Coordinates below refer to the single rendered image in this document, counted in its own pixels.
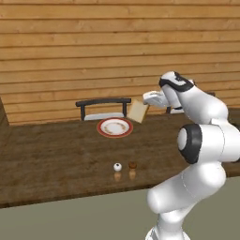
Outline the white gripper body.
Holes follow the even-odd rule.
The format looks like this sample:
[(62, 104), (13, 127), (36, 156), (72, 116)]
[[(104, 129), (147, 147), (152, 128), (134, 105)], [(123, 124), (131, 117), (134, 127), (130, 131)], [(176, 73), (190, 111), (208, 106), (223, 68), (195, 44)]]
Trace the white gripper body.
[(168, 100), (162, 91), (150, 91), (142, 95), (143, 103), (147, 105), (154, 105), (159, 108), (168, 106)]

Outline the slice of toasted bread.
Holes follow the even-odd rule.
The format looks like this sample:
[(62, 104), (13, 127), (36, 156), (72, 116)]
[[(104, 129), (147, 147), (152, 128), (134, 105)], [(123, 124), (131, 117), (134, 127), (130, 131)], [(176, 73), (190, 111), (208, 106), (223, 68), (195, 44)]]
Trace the slice of toasted bread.
[(135, 122), (141, 123), (149, 109), (147, 104), (143, 104), (141, 101), (134, 99), (127, 113), (127, 118)]

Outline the black chair with white seat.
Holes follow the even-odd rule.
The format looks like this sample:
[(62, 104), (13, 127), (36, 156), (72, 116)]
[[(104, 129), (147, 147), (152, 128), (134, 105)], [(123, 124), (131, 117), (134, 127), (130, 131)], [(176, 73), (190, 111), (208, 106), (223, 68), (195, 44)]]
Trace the black chair with white seat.
[(101, 120), (111, 117), (126, 117), (130, 97), (105, 97), (77, 101), (81, 120)]

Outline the white plate with red rim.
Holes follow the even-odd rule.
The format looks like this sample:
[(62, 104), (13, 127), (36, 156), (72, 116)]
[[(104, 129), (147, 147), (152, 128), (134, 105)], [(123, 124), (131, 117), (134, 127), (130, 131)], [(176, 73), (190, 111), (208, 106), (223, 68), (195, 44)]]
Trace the white plate with red rim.
[(103, 119), (97, 124), (98, 133), (107, 138), (123, 138), (128, 136), (132, 130), (132, 123), (125, 118)]

